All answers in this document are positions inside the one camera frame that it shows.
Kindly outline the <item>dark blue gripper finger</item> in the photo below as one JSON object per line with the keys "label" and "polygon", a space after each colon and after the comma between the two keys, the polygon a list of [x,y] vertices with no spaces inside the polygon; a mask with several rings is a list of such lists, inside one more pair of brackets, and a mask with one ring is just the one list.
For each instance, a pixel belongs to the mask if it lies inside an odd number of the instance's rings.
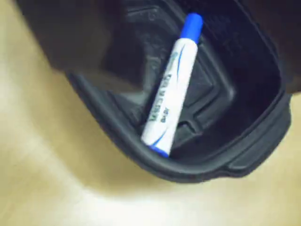
{"label": "dark blue gripper finger", "polygon": [[301,2],[244,0],[251,16],[271,38],[278,52],[286,91],[301,91]]}
{"label": "dark blue gripper finger", "polygon": [[143,88],[144,49],[121,0],[17,0],[50,65],[98,88]]}

